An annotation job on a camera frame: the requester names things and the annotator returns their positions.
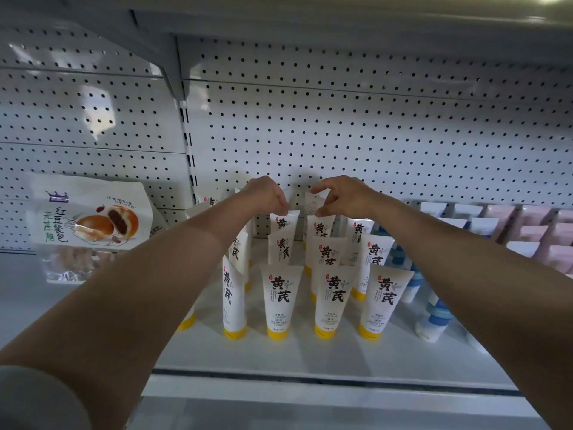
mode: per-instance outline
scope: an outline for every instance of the white sleeve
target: white sleeve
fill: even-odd
[[[0,429],[90,428],[84,406],[56,377],[31,368],[0,366]]]

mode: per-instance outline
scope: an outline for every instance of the bread bun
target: bread bun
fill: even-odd
[[[113,234],[113,224],[106,216],[86,216],[76,222],[74,230],[88,241],[99,241]]]
[[[108,216],[123,237],[132,238],[137,233],[139,219],[131,209],[123,205],[113,205],[108,210]]]

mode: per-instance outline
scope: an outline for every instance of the forearm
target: forearm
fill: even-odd
[[[162,349],[252,215],[249,199],[234,195],[125,253],[0,351],[0,363],[59,377],[95,428],[122,428]]]
[[[543,418],[570,425],[573,287],[555,270],[387,196],[372,219],[400,243],[458,320]]]

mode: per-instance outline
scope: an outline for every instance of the tube cap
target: tube cap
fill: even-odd
[[[320,337],[324,340],[330,340],[334,336],[334,334],[336,333],[336,330],[331,330],[329,332],[326,332],[325,330],[322,330],[317,325],[315,325],[315,333],[318,337]]]
[[[382,332],[378,334],[373,334],[372,332],[367,331],[362,325],[358,325],[358,333],[360,336],[365,340],[376,341],[382,335]]]
[[[362,294],[355,288],[352,288],[350,290],[350,296],[354,297],[356,300],[360,300],[361,302],[363,302],[366,299],[366,294]]]
[[[243,327],[239,332],[229,332],[225,329],[225,336],[230,340],[239,340],[245,336],[247,333],[247,325]]]
[[[183,323],[179,325],[177,330],[187,330],[194,324],[195,324],[195,312],[193,312],[193,315],[190,316],[188,319],[183,320]]]
[[[276,341],[284,340],[288,335],[288,328],[284,332],[273,332],[271,331],[271,329],[267,327],[267,335],[271,340],[276,340]]]

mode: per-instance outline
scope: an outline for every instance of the right hand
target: right hand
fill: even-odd
[[[330,193],[324,206],[316,210],[317,217],[342,214],[353,219],[370,218],[376,198],[380,196],[361,180],[347,175],[326,178],[312,187],[311,193],[317,194],[327,188],[330,188]]]

